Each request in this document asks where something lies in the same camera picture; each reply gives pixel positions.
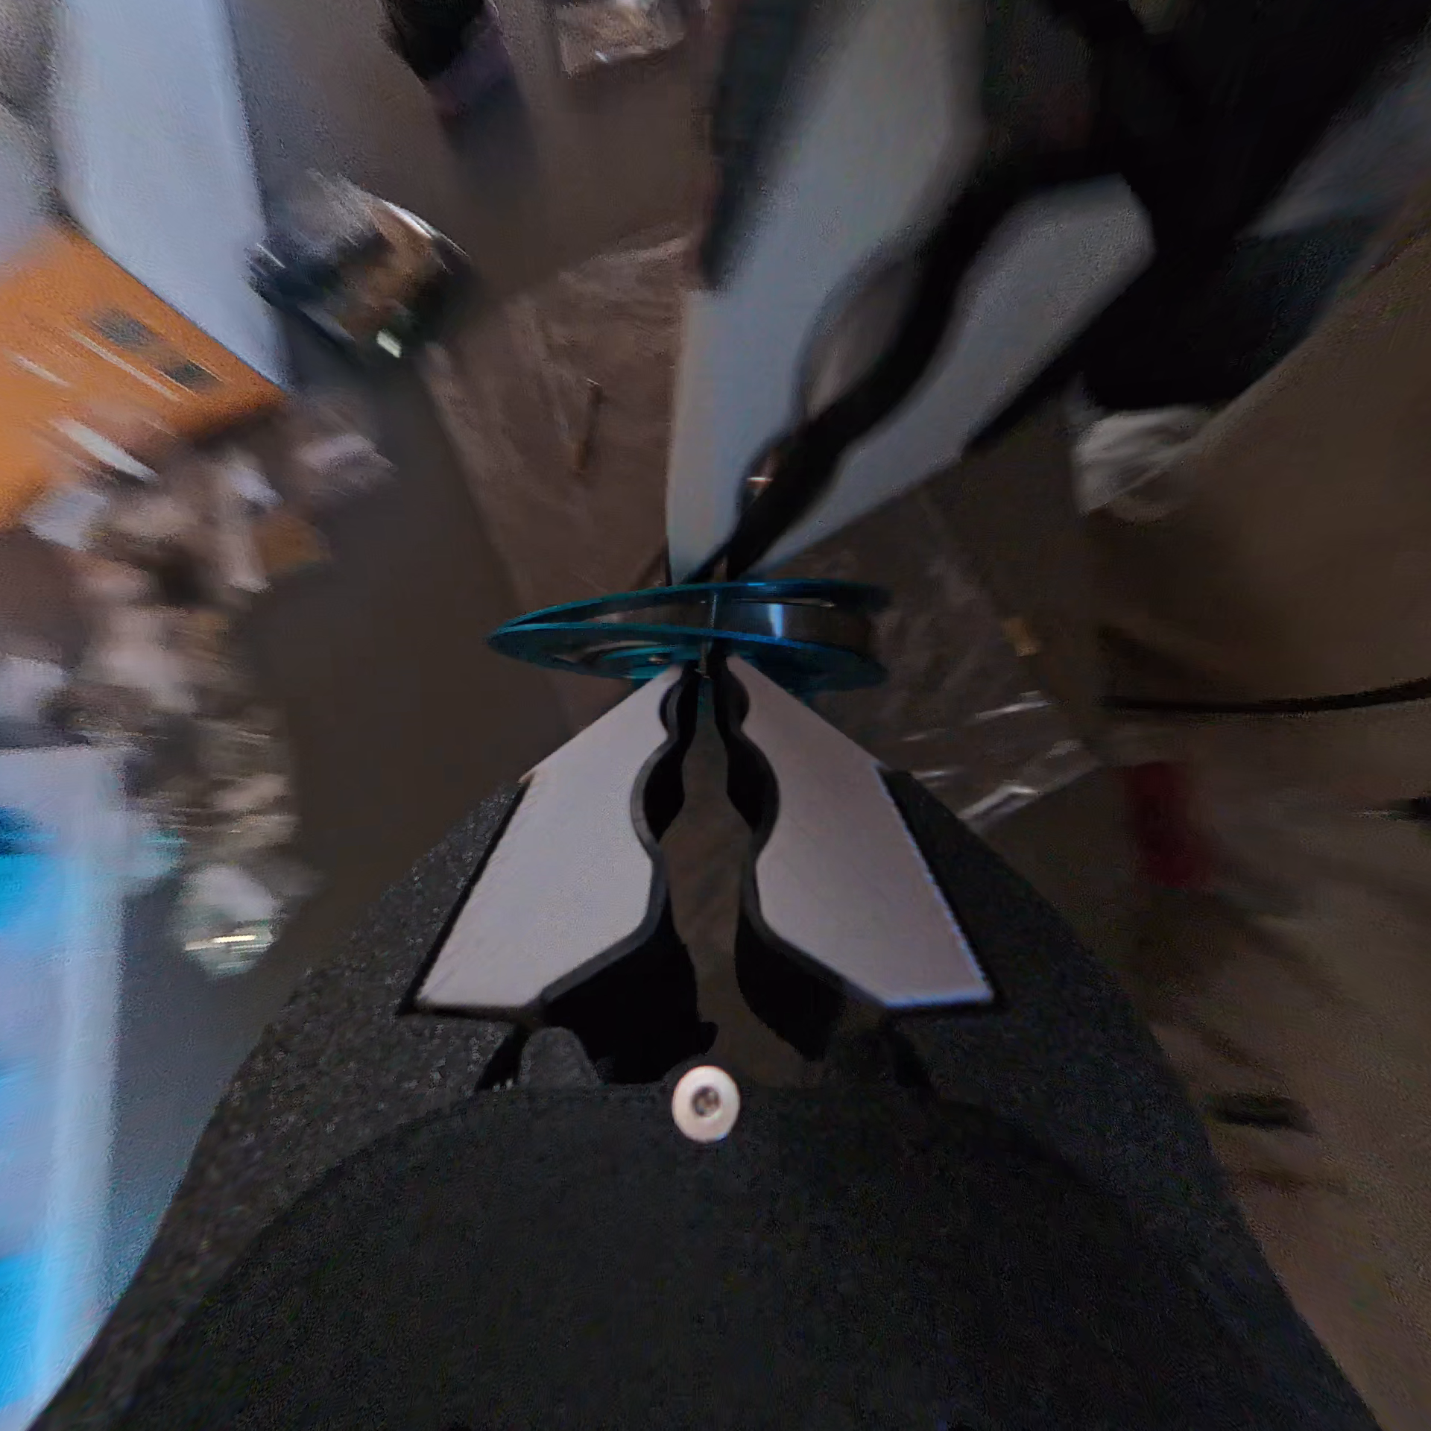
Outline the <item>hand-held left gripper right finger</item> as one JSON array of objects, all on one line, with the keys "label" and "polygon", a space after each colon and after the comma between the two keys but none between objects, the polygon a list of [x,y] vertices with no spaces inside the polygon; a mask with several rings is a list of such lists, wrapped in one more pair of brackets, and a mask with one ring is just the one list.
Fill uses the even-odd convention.
[{"label": "hand-held left gripper right finger", "polygon": [[719,672],[719,733],[748,830],[735,965],[752,1014],[823,1060],[850,1019],[992,1009],[886,767],[740,657]]}]

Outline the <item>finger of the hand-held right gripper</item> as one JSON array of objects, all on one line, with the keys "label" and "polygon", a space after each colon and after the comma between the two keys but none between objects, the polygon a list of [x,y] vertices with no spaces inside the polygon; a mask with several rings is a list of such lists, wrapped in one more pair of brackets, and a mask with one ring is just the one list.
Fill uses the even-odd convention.
[{"label": "finger of the hand-held right gripper", "polygon": [[852,444],[832,488],[752,573],[767,571],[953,469],[975,437],[1142,275],[1152,224],[1123,180],[1016,207],[959,287],[954,328],[896,411]]},{"label": "finger of the hand-held right gripper", "polygon": [[709,140],[707,239],[685,297],[668,558],[687,580],[738,522],[753,462],[799,420],[810,348],[869,266],[947,203],[983,139],[982,4],[801,4],[779,79],[748,4]]}]

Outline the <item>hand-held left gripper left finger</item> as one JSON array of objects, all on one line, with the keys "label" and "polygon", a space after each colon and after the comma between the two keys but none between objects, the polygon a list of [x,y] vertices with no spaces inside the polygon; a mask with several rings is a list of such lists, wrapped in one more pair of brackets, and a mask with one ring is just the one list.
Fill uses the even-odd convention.
[{"label": "hand-held left gripper left finger", "polygon": [[411,1009],[573,1033],[619,1084],[700,1053],[663,837],[700,679],[672,668],[535,766],[411,990]]}]

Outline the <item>teal round turntable base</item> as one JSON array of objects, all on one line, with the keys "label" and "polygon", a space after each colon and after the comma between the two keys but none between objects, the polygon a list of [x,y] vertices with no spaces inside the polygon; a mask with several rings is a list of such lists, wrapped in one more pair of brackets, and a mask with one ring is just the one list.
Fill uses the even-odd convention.
[{"label": "teal round turntable base", "polygon": [[489,646],[547,672],[629,686],[736,657],[811,699],[886,680],[876,640],[888,609],[884,588],[844,580],[663,585],[527,614],[498,628]]}]

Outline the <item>crumpled clear wrapper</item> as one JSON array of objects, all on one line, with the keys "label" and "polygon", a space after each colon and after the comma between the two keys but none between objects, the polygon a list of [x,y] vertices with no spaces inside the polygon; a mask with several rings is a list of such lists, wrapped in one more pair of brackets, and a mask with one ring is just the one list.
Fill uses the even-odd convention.
[{"label": "crumpled clear wrapper", "polygon": [[677,2],[559,2],[551,19],[569,79],[663,57],[687,38],[687,13]]}]

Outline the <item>large clear plastic bag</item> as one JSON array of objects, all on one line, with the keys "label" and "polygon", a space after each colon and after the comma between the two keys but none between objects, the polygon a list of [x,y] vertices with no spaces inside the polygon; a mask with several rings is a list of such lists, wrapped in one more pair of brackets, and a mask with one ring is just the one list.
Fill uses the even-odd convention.
[{"label": "large clear plastic bag", "polygon": [[[624,246],[488,307],[430,348],[423,379],[453,440],[522,616],[661,585],[666,464],[687,243]],[[585,381],[603,386],[597,447],[571,471]],[[890,594],[886,680],[818,713],[920,779],[975,827],[1091,776],[1094,754],[1009,646],[927,490],[775,570]]]}]

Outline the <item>person's beige jacket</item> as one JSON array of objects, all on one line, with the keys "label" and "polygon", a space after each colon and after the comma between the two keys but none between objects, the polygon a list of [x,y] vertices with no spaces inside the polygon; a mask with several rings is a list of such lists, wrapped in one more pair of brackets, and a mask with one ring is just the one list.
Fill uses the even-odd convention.
[{"label": "person's beige jacket", "polygon": [[1428,301],[1423,190],[1162,476],[1080,512],[1046,413],[937,498],[1079,735],[1193,772],[1205,893],[1053,888],[1382,1428],[1428,1428]]}]

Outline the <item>black servo motor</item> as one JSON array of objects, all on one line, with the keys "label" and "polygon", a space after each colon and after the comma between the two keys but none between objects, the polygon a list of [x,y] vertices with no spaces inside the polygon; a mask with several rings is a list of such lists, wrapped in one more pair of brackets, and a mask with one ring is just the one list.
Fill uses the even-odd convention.
[{"label": "black servo motor", "polygon": [[516,94],[491,2],[382,2],[382,23],[385,45],[421,82],[447,130]]}]

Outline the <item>pile of small parts bags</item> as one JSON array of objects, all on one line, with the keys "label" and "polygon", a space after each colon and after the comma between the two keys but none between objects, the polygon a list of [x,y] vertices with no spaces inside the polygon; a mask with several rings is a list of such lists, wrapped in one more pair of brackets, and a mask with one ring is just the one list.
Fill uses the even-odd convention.
[{"label": "pile of small parts bags", "polygon": [[251,972],[314,888],[287,721],[246,653],[251,609],[331,563],[319,520],[396,474],[339,406],[149,467],[84,445],[4,532],[4,743],[96,749],[137,822],[138,887],[213,979]]}]

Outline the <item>orange cardboard box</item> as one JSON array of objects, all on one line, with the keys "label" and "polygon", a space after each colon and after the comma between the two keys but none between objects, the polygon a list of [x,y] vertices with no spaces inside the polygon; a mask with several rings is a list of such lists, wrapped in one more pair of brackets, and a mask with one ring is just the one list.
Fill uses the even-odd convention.
[{"label": "orange cardboard box", "polygon": [[263,191],[227,4],[2,4],[4,527],[266,418]]}]

